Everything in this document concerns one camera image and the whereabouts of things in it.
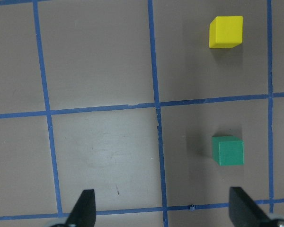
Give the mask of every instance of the yellow block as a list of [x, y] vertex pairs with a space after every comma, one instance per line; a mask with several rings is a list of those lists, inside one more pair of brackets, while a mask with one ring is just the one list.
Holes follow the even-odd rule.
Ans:
[[209, 48], [232, 48], [243, 42], [243, 16], [216, 17], [209, 26]]

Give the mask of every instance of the block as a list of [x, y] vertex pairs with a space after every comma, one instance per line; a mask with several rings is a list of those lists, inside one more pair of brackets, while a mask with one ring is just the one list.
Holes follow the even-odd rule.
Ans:
[[209, 25], [209, 48], [232, 48], [243, 42], [243, 16], [216, 17]]
[[212, 137], [212, 150], [220, 166], [244, 164], [244, 142], [235, 136]]

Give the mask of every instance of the floor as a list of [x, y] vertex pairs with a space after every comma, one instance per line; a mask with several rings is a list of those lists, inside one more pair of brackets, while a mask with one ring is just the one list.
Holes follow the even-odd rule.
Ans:
[[[208, 48], [221, 15], [242, 45]], [[245, 165], [218, 166], [213, 135]], [[284, 215], [284, 0], [0, 0], [0, 227], [84, 189], [96, 227], [231, 227], [230, 186]]]

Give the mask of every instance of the top face of yellow cube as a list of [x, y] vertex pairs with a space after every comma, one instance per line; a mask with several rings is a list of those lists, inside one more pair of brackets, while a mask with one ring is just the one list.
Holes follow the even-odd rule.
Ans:
[[243, 16], [216, 17], [210, 24], [209, 47], [232, 48], [243, 41]]

